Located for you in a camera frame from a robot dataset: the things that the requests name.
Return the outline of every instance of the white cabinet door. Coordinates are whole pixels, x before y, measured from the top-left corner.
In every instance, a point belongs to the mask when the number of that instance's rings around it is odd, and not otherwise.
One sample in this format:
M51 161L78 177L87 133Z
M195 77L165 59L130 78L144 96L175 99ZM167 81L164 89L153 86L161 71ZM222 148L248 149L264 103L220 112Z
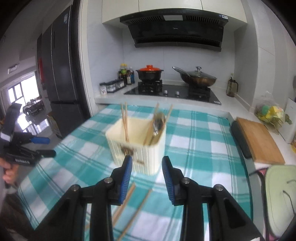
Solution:
M139 11L161 8L193 8L201 9L201 0L139 0Z
M241 0L201 0L202 8L206 11L221 13L247 22Z
M138 11L138 0L103 0L102 22Z

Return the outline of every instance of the tablecloth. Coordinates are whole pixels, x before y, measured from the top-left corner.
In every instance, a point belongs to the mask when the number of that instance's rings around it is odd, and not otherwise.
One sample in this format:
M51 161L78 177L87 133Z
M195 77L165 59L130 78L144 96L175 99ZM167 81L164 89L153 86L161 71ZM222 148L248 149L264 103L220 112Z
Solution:
M128 116L152 118L153 108L128 106ZM121 118L119 105L109 105L68 135L56 148L55 158L42 159L21 183L18 194L34 228L73 184L94 185L116 168L105 132ZM165 155L184 176L200 185L224 185L251 217L251 196L244 160L229 131L229 121L206 113L173 110L167 123ZM136 189L113 227L116 239L149 189L153 189L123 240L179 240L183 207L174 207L160 167L154 176L132 172ZM209 239L204 208L205 240ZM90 220L90 205L86 223Z

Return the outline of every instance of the utensil holder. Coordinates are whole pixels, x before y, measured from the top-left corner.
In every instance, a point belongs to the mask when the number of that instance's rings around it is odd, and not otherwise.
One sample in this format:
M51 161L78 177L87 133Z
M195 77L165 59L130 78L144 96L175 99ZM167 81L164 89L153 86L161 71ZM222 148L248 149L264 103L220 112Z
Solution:
M150 122L150 119L128 117L129 143L125 140L121 118L106 131L106 138L117 166L122 165L125 155L130 155L133 157L133 171L146 175L158 172L165 153L166 126L154 138L152 132L149 134L148 140L153 138L151 145L143 145Z

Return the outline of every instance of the person's leg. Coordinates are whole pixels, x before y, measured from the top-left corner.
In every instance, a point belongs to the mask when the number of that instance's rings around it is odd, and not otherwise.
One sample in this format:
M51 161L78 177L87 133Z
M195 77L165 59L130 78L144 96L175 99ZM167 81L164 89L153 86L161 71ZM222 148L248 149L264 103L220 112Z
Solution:
M26 239L34 232L29 219L22 209L17 193L6 195L0 212L0 223L7 229L13 229Z

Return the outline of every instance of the window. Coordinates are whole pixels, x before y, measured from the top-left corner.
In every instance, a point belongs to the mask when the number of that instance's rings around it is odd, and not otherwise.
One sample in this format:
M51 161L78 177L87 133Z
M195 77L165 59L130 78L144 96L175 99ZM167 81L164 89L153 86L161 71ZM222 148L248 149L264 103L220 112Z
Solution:
M8 90L9 98L11 103L22 104L22 108L31 99L35 99L39 96L37 82L35 76L32 76L21 83L16 84Z

